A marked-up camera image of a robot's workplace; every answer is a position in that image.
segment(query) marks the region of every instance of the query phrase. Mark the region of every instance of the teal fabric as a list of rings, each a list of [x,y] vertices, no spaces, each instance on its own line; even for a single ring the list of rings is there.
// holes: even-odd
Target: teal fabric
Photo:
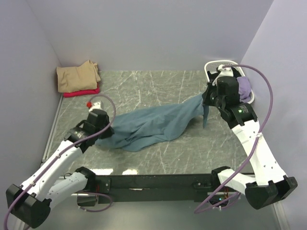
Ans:
[[[135,110],[116,116],[113,136],[97,140],[96,145],[137,152],[158,142],[177,139],[196,116],[203,116],[205,127],[208,113],[209,107],[202,106],[201,94],[180,104]]]

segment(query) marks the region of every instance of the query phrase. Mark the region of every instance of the gray marble surface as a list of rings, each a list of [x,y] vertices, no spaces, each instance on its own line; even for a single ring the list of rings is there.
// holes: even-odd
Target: gray marble surface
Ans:
[[[112,98],[118,115],[150,106],[182,103],[206,89],[204,71],[102,71],[100,76],[101,92]],[[90,97],[63,98],[49,156],[66,132],[87,117],[85,105]],[[111,104],[102,101],[111,116]],[[224,165],[236,169],[245,158],[243,147],[218,110],[210,108],[205,129],[202,117],[196,117],[178,139],[140,152],[92,146],[68,172],[84,166],[97,174],[210,173]],[[251,166],[247,165],[244,172],[252,173]]]

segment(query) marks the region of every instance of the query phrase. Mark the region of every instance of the red cap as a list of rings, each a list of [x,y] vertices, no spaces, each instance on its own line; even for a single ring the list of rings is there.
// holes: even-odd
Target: red cap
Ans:
[[[92,107],[92,103],[91,102],[86,103],[86,107],[91,108]]]

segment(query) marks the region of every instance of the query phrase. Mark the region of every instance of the laundry basket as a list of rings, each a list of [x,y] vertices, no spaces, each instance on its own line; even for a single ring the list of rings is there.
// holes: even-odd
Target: laundry basket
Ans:
[[[207,77],[207,81],[209,82],[209,76],[207,71],[212,71],[212,72],[216,72],[217,68],[220,65],[237,65],[238,63],[234,62],[234,61],[230,61],[230,60],[218,60],[218,61],[209,61],[206,63],[205,65],[205,74]],[[241,74],[241,76],[245,76],[243,70],[241,67],[234,67],[236,70],[239,71],[239,73]],[[250,101],[248,102],[249,104],[251,104],[253,101],[255,100],[255,95],[253,90],[251,90],[251,95],[250,95]]]

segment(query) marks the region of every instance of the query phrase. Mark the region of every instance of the beige folded cloth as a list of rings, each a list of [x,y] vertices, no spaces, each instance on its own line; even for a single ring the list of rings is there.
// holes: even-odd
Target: beige folded cloth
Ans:
[[[59,92],[94,90],[100,81],[97,63],[89,60],[79,67],[57,67],[57,74]]]

